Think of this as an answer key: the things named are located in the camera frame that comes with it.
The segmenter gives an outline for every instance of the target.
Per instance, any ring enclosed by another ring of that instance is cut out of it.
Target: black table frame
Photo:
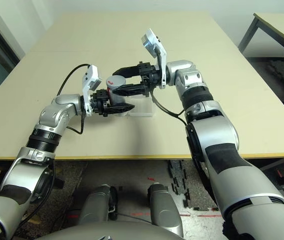
[[[274,29],[269,27],[267,24],[265,24],[263,21],[261,21],[255,16],[251,25],[248,27],[244,37],[242,38],[240,44],[238,45],[238,49],[241,53],[244,52],[258,28],[263,30],[265,33],[267,33],[270,37],[272,37],[275,41],[277,41],[284,47],[284,37],[282,37],[280,34],[274,31]]]

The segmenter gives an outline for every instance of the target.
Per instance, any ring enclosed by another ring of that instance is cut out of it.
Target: table
[[[63,15],[0,86],[0,159],[14,159],[75,66],[98,66],[105,88],[105,79],[121,67],[155,64],[141,43],[150,27],[168,61],[196,63],[238,132],[242,157],[284,157],[283,104],[210,15],[190,11]],[[81,93],[84,72],[75,72],[62,94]],[[182,109],[174,87],[156,89],[154,95],[173,112]],[[70,126],[80,129],[80,118]],[[66,130],[56,151],[57,160],[190,157],[183,124],[159,109],[154,117],[86,118],[84,133]]]
[[[284,13],[254,13],[254,19],[238,45],[242,53],[260,28],[284,47]]]

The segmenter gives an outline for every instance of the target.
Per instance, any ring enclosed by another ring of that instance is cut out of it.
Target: small cylinder
[[[126,84],[126,79],[123,76],[120,76],[120,75],[109,76],[106,79],[107,91],[108,91],[108,94],[109,94],[109,97],[110,97],[110,103],[112,105],[116,105],[116,104],[126,102],[124,96],[119,96],[119,95],[116,95],[112,92],[112,90],[115,90],[118,87],[121,87],[122,85],[125,85],[125,84]]]

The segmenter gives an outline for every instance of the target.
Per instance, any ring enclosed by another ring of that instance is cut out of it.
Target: wall
[[[77,11],[208,11],[238,45],[254,12],[284,13],[284,0],[0,0],[0,16],[25,53],[62,13]],[[284,49],[258,30],[245,55],[284,57]]]
[[[52,25],[44,0],[0,0],[0,32],[21,59]]]

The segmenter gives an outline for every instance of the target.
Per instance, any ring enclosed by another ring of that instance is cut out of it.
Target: black cable
[[[84,63],[84,64],[81,64],[81,65],[76,66],[75,68],[73,68],[73,70],[72,70],[72,71],[66,76],[66,78],[64,79],[64,81],[63,81],[63,83],[62,83],[60,89],[58,90],[56,96],[59,96],[59,95],[61,94],[62,89],[64,88],[64,85],[67,83],[67,81],[69,80],[69,78],[71,77],[71,75],[72,75],[77,69],[79,69],[79,68],[81,68],[81,67],[85,67],[85,66],[89,68],[89,67],[90,67],[90,64]]]
[[[148,220],[144,220],[144,219],[139,218],[139,217],[135,217],[135,216],[131,216],[131,215],[119,213],[119,212],[113,212],[113,214],[117,214],[117,215],[120,215],[120,216],[123,216],[123,217],[132,218],[132,219],[141,220],[141,221],[147,222],[148,224],[152,224],[152,222],[150,222],[150,221],[148,221]]]
[[[67,81],[69,80],[69,78],[71,77],[71,75],[72,75],[77,69],[79,69],[79,68],[81,68],[81,67],[88,67],[88,68],[89,68],[89,67],[90,67],[90,64],[84,63],[84,64],[81,64],[81,65],[76,66],[75,68],[73,68],[73,70],[72,70],[72,71],[66,76],[66,78],[64,79],[64,81],[63,81],[63,83],[62,83],[60,89],[58,90],[56,96],[59,96],[59,95],[61,94],[61,92],[62,92],[62,90],[63,90],[63,88],[64,88],[64,85],[67,83]],[[67,126],[66,128],[72,130],[73,132],[75,132],[75,133],[77,133],[77,134],[79,134],[79,135],[81,135],[81,134],[83,133],[83,129],[84,129],[84,118],[85,118],[85,117],[86,117],[86,115],[85,115],[84,113],[82,113],[82,114],[81,114],[81,130],[80,130],[80,131],[74,129],[74,128],[71,127],[71,126]]]
[[[179,117],[179,116],[184,112],[184,110],[181,111],[179,114],[176,114],[176,113],[174,113],[174,112],[169,111],[168,109],[166,109],[164,106],[162,106],[162,105],[159,103],[159,101],[156,99],[156,97],[155,97],[154,94],[153,94],[153,90],[154,90],[154,89],[152,89],[152,90],[150,91],[150,95],[151,95],[152,101],[155,103],[155,105],[156,105],[159,109],[161,109],[163,112],[165,112],[166,114],[168,114],[168,115],[170,115],[170,116],[172,116],[172,117],[174,117],[174,118],[176,118],[176,119],[179,119],[179,120],[186,126],[187,123],[186,123],[182,118]]]
[[[84,112],[82,112],[82,114],[81,114],[81,130],[80,131],[74,129],[71,126],[67,126],[66,128],[72,130],[73,132],[76,132],[79,135],[81,135],[83,133],[83,130],[84,130],[84,119],[85,118],[86,118],[86,114]]]
[[[49,195],[53,189],[54,186],[54,180],[56,178],[56,171],[55,171],[55,165],[54,165],[54,160],[52,161],[52,181],[51,181],[51,185],[50,188],[48,189],[48,191],[45,194],[45,197],[43,198],[43,200],[40,202],[40,204],[34,209],[33,212],[31,212],[23,221],[21,221],[17,227],[17,229],[19,229],[20,227],[22,227],[27,221],[29,221],[38,211],[39,209],[43,206],[43,204],[47,201],[47,199],[49,198]]]
[[[180,116],[182,113],[184,113],[184,109],[178,114],[178,116]]]

